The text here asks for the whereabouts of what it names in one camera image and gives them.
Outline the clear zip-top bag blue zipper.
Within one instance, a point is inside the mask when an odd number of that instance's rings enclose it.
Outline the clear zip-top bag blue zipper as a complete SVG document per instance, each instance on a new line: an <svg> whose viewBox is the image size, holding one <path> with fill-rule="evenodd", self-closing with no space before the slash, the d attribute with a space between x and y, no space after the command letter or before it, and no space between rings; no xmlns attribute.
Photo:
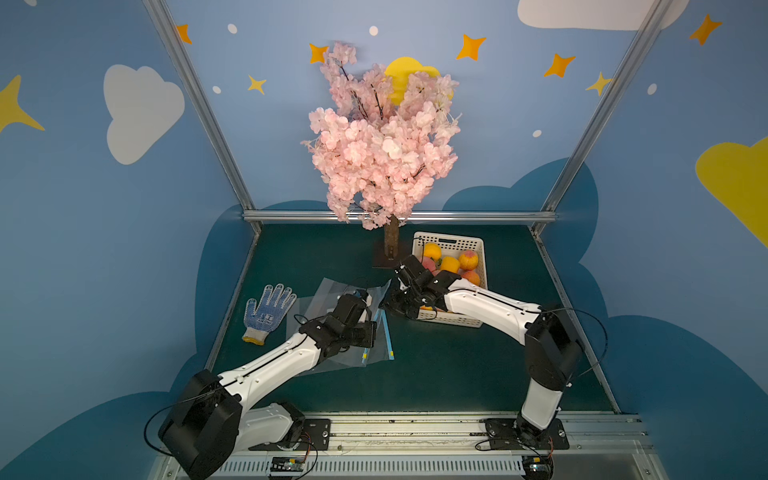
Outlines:
<svg viewBox="0 0 768 480"><path fill-rule="evenodd" d="M375 332L374 344L370 348L350 347L345 352L341 352L338 356L334 357L333 360L344 368L364 368L373 363L390 359L391 348L387 340L389 330L387 321L384 319L384 310L379 307L389 287L390 281L387 281L384 285L366 289L370 298L370 319L373 322Z"/></svg>

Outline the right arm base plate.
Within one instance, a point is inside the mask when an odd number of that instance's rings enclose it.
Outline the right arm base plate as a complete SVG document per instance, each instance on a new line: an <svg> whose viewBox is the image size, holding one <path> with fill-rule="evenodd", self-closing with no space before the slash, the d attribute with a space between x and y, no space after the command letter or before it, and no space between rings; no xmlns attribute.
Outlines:
<svg viewBox="0 0 768 480"><path fill-rule="evenodd" d="M544 430L512 418L488 418L482 421L492 450L568 450L570 442L560 419L555 418Z"/></svg>

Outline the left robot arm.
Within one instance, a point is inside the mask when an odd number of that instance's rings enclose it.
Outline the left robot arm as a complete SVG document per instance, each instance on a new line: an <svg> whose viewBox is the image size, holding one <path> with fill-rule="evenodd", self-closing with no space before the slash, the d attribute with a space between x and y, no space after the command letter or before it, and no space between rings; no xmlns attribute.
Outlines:
<svg viewBox="0 0 768 480"><path fill-rule="evenodd" d="M306 321L283 345L236 369L204 369L184 387L158 430L160 441L191 479L207 479L239 450L287 439L301 417L271 404L251 414L266 395L299 374L351 347L370 348L376 338L372 297L343 294L335 308Z"/></svg>

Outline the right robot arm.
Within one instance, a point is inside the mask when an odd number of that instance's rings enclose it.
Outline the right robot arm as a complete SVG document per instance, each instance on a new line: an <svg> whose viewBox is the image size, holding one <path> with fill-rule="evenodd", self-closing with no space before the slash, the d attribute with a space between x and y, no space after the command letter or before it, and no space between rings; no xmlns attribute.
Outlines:
<svg viewBox="0 0 768 480"><path fill-rule="evenodd" d="M387 312L416 319L424 307L444 310L478 320L523 346L530 382L515 430L526 441L542 437L584 355L568 314L505 297L449 271L434 274L413 255L395 267L395 275L399 284L381 302Z"/></svg>

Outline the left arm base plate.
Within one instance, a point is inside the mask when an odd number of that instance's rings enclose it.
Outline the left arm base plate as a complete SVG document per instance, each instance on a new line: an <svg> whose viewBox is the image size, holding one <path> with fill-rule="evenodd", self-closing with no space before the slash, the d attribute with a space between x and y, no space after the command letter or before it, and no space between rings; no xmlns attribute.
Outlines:
<svg viewBox="0 0 768 480"><path fill-rule="evenodd" d="M286 435L276 443L265 443L248 448L249 451L327 451L332 421L329 418L295 421Z"/></svg>

